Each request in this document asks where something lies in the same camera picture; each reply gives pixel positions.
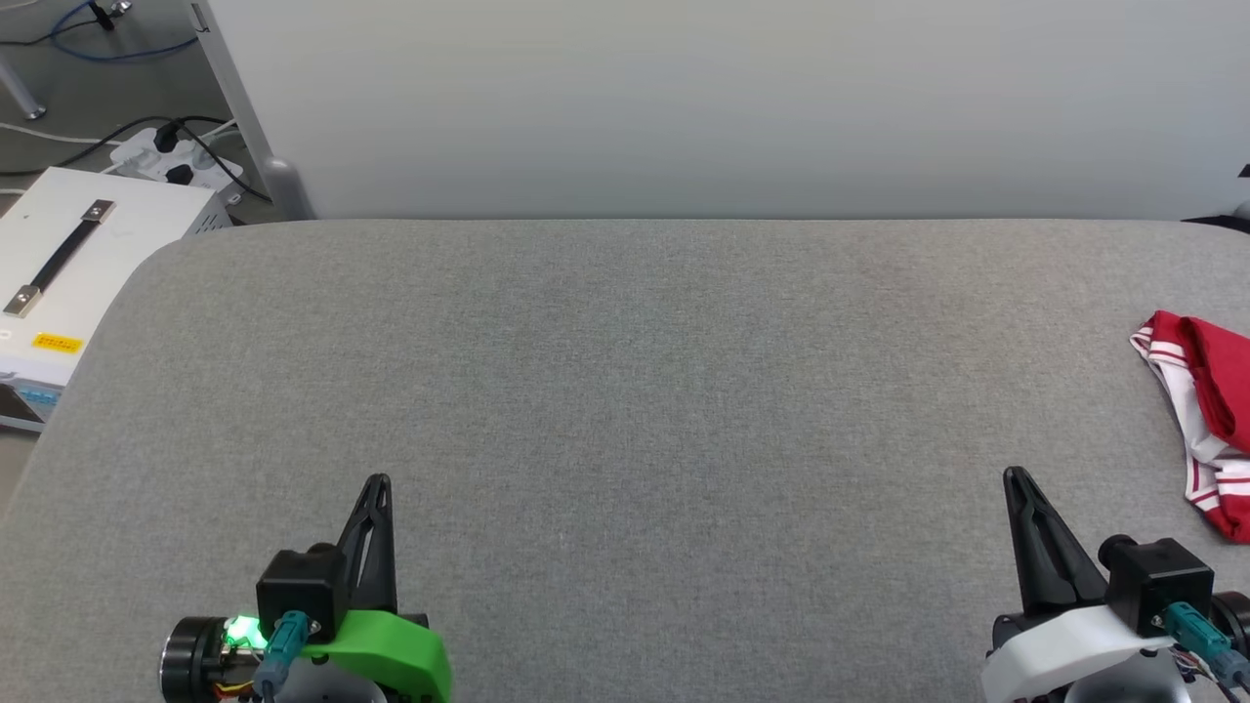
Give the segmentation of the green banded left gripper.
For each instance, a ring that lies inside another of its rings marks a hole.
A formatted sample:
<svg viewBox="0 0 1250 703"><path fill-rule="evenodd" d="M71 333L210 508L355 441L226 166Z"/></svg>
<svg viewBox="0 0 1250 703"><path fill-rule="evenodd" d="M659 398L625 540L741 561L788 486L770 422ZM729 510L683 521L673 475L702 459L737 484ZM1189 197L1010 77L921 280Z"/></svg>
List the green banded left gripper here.
<svg viewBox="0 0 1250 703"><path fill-rule="evenodd" d="M165 702L449 702L441 637L422 615L398 617L392 478L368 477L341 530L348 618L335 640L308 640L272 685L276 653L262 620L188 617L161 650Z"/></svg>

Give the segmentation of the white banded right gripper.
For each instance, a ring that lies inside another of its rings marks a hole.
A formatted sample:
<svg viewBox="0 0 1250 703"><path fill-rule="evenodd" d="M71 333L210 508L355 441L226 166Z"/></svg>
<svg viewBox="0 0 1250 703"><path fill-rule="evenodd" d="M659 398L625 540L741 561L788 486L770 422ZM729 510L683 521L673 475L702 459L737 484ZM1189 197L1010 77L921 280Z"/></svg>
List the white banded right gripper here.
<svg viewBox="0 0 1250 703"><path fill-rule="evenodd" d="M1228 702L1241 699L1248 595L1115 590L1105 603L1108 580L1031 472L1009 467L1002 485L1022 615L1054 618L1024 629L1020 618L1000 617L982 698L1188 702L1190 685L1208 680Z"/></svg>

